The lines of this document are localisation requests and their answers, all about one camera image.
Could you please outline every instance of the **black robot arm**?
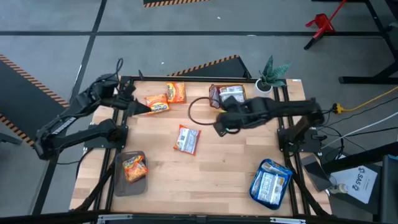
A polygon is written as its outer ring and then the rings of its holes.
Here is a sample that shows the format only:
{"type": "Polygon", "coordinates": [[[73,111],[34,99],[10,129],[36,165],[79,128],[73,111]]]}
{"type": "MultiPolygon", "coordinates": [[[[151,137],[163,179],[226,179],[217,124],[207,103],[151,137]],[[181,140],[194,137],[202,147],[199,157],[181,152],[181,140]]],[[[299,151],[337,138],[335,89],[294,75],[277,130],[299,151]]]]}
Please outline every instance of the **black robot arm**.
{"type": "Polygon", "coordinates": [[[78,118],[94,113],[99,106],[127,110],[129,116],[150,111],[150,108],[134,100],[132,92],[135,88],[132,84],[118,89],[118,72],[123,64],[123,61],[120,61],[122,60],[119,60],[115,73],[97,78],[85,91],[76,96],[68,109],[37,131],[35,150],[40,159],[48,160],[67,147],[97,137],[104,137],[108,141],[121,138],[121,130],[112,119],[100,122],[95,128],[65,136],[66,130],[78,118]]]}
{"type": "Polygon", "coordinates": [[[315,99],[276,102],[270,98],[255,97],[239,103],[230,96],[223,103],[223,109],[226,112],[220,113],[213,125],[221,137],[227,133],[237,134],[241,129],[256,128],[272,118],[302,116],[295,126],[287,130],[287,140],[296,143],[304,138],[304,133],[309,127],[322,124],[324,121],[315,99]]]}

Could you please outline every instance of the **orange snack package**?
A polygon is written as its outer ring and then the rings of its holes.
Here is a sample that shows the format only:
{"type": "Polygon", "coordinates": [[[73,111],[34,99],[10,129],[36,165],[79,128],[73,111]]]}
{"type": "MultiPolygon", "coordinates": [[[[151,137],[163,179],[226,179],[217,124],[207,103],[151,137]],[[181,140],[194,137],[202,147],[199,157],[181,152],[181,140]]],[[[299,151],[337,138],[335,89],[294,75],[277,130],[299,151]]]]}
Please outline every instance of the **orange snack package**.
{"type": "Polygon", "coordinates": [[[134,156],[123,162],[127,182],[133,183],[148,173],[147,167],[142,162],[143,158],[143,156],[134,156]]]}
{"type": "Polygon", "coordinates": [[[195,155],[200,132],[200,130],[188,129],[180,124],[180,135],[173,148],[195,155]]]}
{"type": "Polygon", "coordinates": [[[154,113],[159,113],[163,111],[168,111],[169,105],[167,104],[167,97],[166,94],[161,94],[157,96],[147,96],[144,97],[146,104],[148,107],[152,109],[151,112],[147,114],[154,114],[154,113]]]}
{"type": "Polygon", "coordinates": [[[185,84],[168,82],[167,84],[167,102],[169,103],[185,103],[185,84]]]}

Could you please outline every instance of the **gray floor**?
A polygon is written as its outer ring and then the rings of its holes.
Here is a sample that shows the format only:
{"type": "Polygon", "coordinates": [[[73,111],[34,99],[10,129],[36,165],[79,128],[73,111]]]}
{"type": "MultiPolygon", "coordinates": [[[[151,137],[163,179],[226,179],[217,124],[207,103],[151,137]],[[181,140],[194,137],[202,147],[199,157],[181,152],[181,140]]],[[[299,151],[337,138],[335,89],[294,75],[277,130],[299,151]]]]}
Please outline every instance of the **gray floor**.
{"type": "MultiPolygon", "coordinates": [[[[100,2],[2,0],[0,30],[91,30],[100,2]]],[[[384,1],[372,3],[383,24],[394,20],[384,1]]],[[[309,0],[211,0],[144,9],[142,1],[114,0],[108,1],[99,30],[309,31],[315,28],[306,28],[306,22],[321,12],[330,15],[336,6],[335,2],[309,0]]],[[[377,30],[365,5],[356,3],[347,4],[333,25],[338,31],[377,30]]],[[[88,37],[0,36],[0,54],[69,99],[87,41],[88,37]]],[[[392,55],[381,38],[325,37],[311,50],[304,51],[303,46],[308,41],[308,37],[97,37],[81,89],[97,76],[113,72],[119,57],[124,58],[122,75],[137,75],[138,69],[144,75],[166,75],[234,54],[241,56],[255,77],[270,55],[274,56],[275,64],[292,63],[287,78],[302,79],[306,97],[316,97],[324,109],[333,103],[351,108],[392,88],[389,85],[340,85],[337,80],[341,75],[371,76],[392,63],[392,55]]],[[[395,92],[381,101],[397,94],[395,92]]],[[[362,114],[333,127],[347,133],[397,109],[397,103],[389,103],[373,113],[362,114]]],[[[349,115],[332,115],[330,122],[349,115]]],[[[70,132],[85,129],[90,119],[79,120],[70,132]]],[[[373,129],[396,126],[397,123],[398,119],[394,118],[373,129]]],[[[8,130],[0,124],[0,131],[8,130]]],[[[372,149],[396,141],[397,132],[358,136],[352,140],[372,149]]],[[[75,146],[64,151],[60,161],[78,160],[81,149],[82,146],[75,146]]],[[[361,151],[347,142],[346,152],[361,151]]],[[[0,217],[30,212],[31,203],[27,202],[35,199],[45,166],[46,163],[38,160],[27,146],[0,144],[0,217]]],[[[75,165],[57,167],[44,213],[68,210],[75,169],[75,165]]],[[[339,217],[371,218],[371,214],[345,202],[330,200],[333,213],[339,217]]]]}

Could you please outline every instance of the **white cable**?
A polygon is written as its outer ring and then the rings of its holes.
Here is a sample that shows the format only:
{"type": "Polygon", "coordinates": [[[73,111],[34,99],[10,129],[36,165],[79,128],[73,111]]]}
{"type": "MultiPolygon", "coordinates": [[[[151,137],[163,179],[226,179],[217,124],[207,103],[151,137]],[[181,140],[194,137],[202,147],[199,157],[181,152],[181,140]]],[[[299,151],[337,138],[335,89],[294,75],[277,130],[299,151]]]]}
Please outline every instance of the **white cable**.
{"type": "Polygon", "coordinates": [[[370,128],[371,126],[374,126],[374,125],[376,125],[376,124],[379,124],[379,123],[381,123],[381,122],[383,122],[383,121],[387,121],[388,119],[392,118],[393,116],[395,116],[395,115],[397,115],[397,114],[398,114],[398,112],[396,112],[396,113],[394,113],[394,114],[392,114],[392,115],[390,115],[390,116],[388,116],[388,117],[386,117],[386,118],[384,118],[384,119],[382,119],[382,120],[380,120],[380,121],[378,121],[378,122],[375,122],[375,123],[373,123],[373,124],[369,124],[368,126],[365,126],[365,127],[363,127],[363,128],[359,128],[358,130],[355,130],[355,131],[352,131],[352,132],[350,132],[350,133],[348,133],[348,134],[345,134],[345,135],[343,135],[342,137],[340,137],[340,138],[338,138],[338,139],[336,139],[336,140],[330,142],[330,143],[327,144],[326,146],[321,147],[321,149],[324,149],[324,148],[330,146],[331,144],[333,144],[333,143],[339,141],[339,140],[342,139],[342,138],[345,138],[345,137],[349,136],[350,134],[357,133],[358,131],[362,131],[362,130],[364,130],[364,129],[366,129],[366,128],[370,128]]]}

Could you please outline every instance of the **wooden table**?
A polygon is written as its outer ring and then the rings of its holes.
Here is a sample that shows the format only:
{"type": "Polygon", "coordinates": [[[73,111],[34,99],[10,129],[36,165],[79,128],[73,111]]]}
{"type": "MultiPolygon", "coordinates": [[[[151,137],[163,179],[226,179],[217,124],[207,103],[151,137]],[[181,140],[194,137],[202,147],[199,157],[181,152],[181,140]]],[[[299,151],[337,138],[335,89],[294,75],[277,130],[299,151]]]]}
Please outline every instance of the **wooden table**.
{"type": "MultiPolygon", "coordinates": [[[[141,195],[113,197],[111,210],[127,213],[171,213],[211,215],[279,215],[291,216],[289,191],[286,191],[278,210],[270,210],[250,198],[248,190],[258,165],[270,158],[284,164],[279,151],[276,130],[278,120],[255,129],[242,130],[237,135],[219,137],[212,126],[199,126],[188,119],[187,109],[195,98],[208,96],[212,83],[185,82],[187,103],[170,104],[171,110],[155,115],[138,115],[128,118],[129,134],[124,152],[144,151],[147,156],[148,188],[141,195]],[[196,156],[173,149],[178,138],[178,126],[202,130],[196,156]]],[[[300,80],[287,80],[290,100],[304,100],[300,80]]],[[[165,82],[134,82],[134,96],[143,97],[166,92],[165,82]]],[[[256,96],[253,83],[243,84],[248,98],[256,96]]],[[[100,107],[94,113],[93,122],[111,118],[111,108],[100,107]]],[[[208,101],[198,101],[192,107],[192,116],[197,121],[212,122],[219,113],[210,108],[208,101]]],[[[99,179],[104,149],[94,149],[81,163],[70,208],[79,206],[93,190],[99,179]]],[[[306,172],[307,188],[331,213],[328,196],[317,192],[306,172]]],[[[108,186],[103,190],[100,208],[108,186]]],[[[300,191],[295,187],[298,208],[302,213],[300,191]]]]}

